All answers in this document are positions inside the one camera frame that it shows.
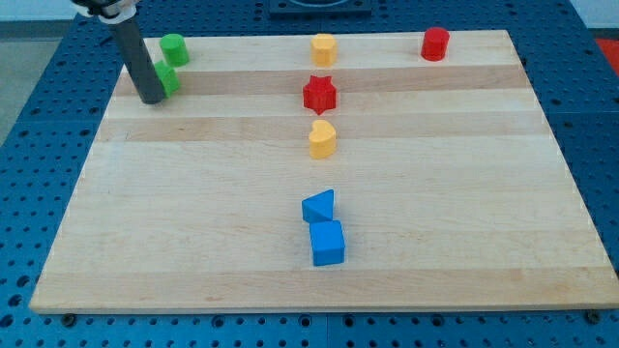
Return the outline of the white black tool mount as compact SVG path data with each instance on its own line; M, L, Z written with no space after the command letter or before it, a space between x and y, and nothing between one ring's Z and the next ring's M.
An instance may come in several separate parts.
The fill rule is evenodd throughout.
M119 24L135 16L140 0L71 0L76 11L97 17L105 24Z

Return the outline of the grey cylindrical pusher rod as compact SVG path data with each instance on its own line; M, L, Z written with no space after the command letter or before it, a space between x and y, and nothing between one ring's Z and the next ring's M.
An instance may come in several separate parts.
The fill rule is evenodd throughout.
M108 24L108 28L141 101L145 104L162 102L165 91L135 18Z

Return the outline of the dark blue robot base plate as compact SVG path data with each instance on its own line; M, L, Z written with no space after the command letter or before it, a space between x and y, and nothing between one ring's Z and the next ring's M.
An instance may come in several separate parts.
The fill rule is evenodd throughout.
M368 15L372 0L268 0L270 16Z

